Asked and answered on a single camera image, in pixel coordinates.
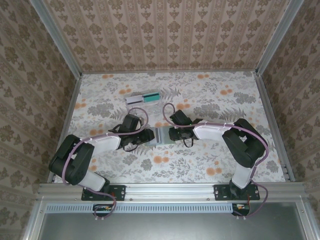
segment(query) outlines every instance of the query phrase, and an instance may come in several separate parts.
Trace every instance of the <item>purple cable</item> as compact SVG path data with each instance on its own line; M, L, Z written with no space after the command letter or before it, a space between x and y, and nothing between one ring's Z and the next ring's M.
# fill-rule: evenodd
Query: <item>purple cable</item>
M174 113L176 112L175 106L174 106L172 103L168 102L168 103L166 103L166 104L163 106L163 108L162 108L162 115L163 115L164 119L165 119L170 125L172 125L172 126L174 126L174 127L176 127L176 128L189 128L189 127L198 127L198 126L206 126L206 125L218 126L218 127L234 128L234 129L238 129L238 130L240 130L240 131L246 132L246 133L254 136L255 138L257 138L257 139L262 143L262 145L263 145L264 148L265 148L265 155L263 156L262 159L260 159L259 161L257 161L257 162L254 164L252 173L251 173L251 175L250 175L250 180L251 180L251 182L252 182L253 184L255 184L255 185L257 185L258 187L261 187L261 188L263 188L263 189L265 190L265 197L264 197L264 200L262 201L261 205L259 206L259 208L258 208L255 212L253 212L253 213L251 213L251 214L249 214L249 215L247 215L247 216L243 216L243 217L248 218L248 217L251 217L251 216L255 215L255 214L263 207L263 205L266 203L266 201L267 201L267 199L268 199L268 195L269 195L269 192L268 192L268 190L267 190L267 188L266 188L265 186L262 186L261 184L258 184L258 183L256 183L256 182L254 182L253 179L252 179L253 176L255 175L256 170L257 170L257 166L258 166L260 163L262 163L262 162L268 157L268 155L269 155L269 148L268 148L268 145L266 144L266 142L265 142L260 136L258 136L257 134L255 134L254 132L252 132L252 131L250 131L250 130L248 130L248 129L245 129L245 128L243 128L243 127L235 126L235 125L232 125L232 124L212 123L212 122L197 123L197 124L191 124L191 125L177 125L177 124L174 124L173 122L171 122L171 121L169 121L169 120L167 119L166 114L165 114L165 108L166 108L166 106L168 106L168 105L172 106Z
M69 162L70 162L70 160L71 160L72 155L75 153L75 151L77 150L77 148L78 148L81 144L83 144L84 142L87 142L87 141L91 141L91 140L102 139L102 138L105 138L105 137L107 137L107 136L133 135L133 134L140 133L141 131L143 131L143 130L145 129L145 127L147 126L147 124L148 124L148 122L149 122L149 116L148 116L147 112L146 112L144 109L140 108L140 107L133 107L133 108L131 108L131 109L128 111L128 114L129 114L132 110L141 110L141 111L144 112L144 114L145 114L145 124L144 124L142 127L140 127L140 129L137 130L137 131L128 132L128 133L107 133L107 134L101 134L101 135L97 135L97 136L93 136L93 137L87 137L87 138L79 141L79 142L73 147L73 149L71 150L71 152L69 153L69 156L68 156L68 158L66 159L65 164L64 164L64 166L63 166L62 175L61 175L63 184L69 185L69 183L66 182L66 171L67 171L67 167L68 167L68 165L69 165ZM94 193L94 194L104 195L104 196L108 196L108 197L112 198L112 200L113 200L113 208L112 208L112 210L105 216L105 218L108 218L108 217L113 213L113 211L116 209L117 201L116 201L116 198L115 198L114 196L112 196L112 195L110 195L110 194L108 194L108 193L95 191L95 190L92 190L91 188L87 188L87 187L84 187L84 186L81 186L81 187L86 188L88 191L90 191L90 192L92 192L92 193ZM97 214L96 214L96 211L97 211L97 209L94 210L94 213L93 213L93 214L94 214L94 216L97 218L98 216L97 216Z

